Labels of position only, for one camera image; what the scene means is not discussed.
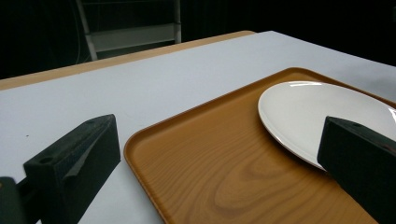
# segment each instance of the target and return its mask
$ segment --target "brown tray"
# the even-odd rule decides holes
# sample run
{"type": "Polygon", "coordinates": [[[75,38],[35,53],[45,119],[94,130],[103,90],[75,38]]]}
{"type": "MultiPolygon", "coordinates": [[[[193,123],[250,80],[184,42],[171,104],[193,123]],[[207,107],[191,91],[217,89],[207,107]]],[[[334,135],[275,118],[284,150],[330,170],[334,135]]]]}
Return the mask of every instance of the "brown tray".
{"type": "Polygon", "coordinates": [[[262,125],[259,97],[292,80],[356,90],[289,68],[128,140],[125,159],[166,223],[375,223],[329,175],[288,152],[262,125]]]}

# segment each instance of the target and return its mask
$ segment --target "metal shelf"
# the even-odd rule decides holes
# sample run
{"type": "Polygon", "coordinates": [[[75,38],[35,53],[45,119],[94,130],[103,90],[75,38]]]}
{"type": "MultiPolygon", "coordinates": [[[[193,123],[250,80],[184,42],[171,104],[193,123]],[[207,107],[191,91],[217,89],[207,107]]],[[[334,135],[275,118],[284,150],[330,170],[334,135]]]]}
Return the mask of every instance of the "metal shelf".
{"type": "Polygon", "coordinates": [[[97,52],[114,49],[125,49],[136,46],[161,43],[174,40],[175,43],[181,42],[181,22],[180,22],[180,0],[104,0],[82,1],[76,0],[78,12],[81,17],[88,48],[93,61],[98,59],[97,52]],[[126,29],[115,29],[103,32],[91,32],[87,23],[84,6],[103,5],[103,4],[126,4],[141,2],[174,2],[175,20],[173,23],[160,25],[131,27],[126,29]]]}

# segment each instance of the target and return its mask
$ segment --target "black block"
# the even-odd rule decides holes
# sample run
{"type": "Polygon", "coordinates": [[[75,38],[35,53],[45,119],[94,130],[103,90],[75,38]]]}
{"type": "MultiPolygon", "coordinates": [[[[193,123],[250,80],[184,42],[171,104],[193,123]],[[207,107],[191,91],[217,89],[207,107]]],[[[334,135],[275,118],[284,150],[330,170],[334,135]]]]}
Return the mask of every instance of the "black block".
{"type": "Polygon", "coordinates": [[[90,119],[23,166],[46,208],[42,223],[78,223],[120,162],[113,115],[90,119]]]}
{"type": "Polygon", "coordinates": [[[0,223],[26,224],[27,218],[17,185],[11,177],[0,177],[0,223]]]}
{"type": "Polygon", "coordinates": [[[318,162],[379,223],[396,223],[396,142],[327,117],[318,162]]]}

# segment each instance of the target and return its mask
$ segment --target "dark wall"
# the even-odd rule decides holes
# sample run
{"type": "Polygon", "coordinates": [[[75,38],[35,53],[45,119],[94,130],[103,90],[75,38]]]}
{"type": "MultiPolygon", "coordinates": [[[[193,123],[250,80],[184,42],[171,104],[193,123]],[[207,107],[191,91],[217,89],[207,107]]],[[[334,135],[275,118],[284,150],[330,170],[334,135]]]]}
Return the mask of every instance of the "dark wall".
{"type": "Polygon", "coordinates": [[[73,0],[2,3],[1,78],[80,63],[88,55],[73,0]]]}
{"type": "Polygon", "coordinates": [[[182,6],[185,41],[273,30],[396,66],[395,0],[195,0],[182,1],[182,6]]]}

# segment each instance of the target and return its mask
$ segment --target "shelf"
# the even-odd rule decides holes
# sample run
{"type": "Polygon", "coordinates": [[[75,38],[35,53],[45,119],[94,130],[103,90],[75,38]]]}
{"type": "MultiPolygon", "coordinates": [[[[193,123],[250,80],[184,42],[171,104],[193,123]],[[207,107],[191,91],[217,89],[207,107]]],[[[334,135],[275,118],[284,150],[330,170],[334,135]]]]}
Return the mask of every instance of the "shelf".
{"type": "Polygon", "coordinates": [[[148,3],[148,2],[172,2],[173,0],[85,0],[82,1],[83,6],[106,5],[106,4],[130,4],[130,3],[148,3]]]}
{"type": "Polygon", "coordinates": [[[175,40],[173,23],[134,27],[91,34],[96,52],[154,44],[175,40]]]}

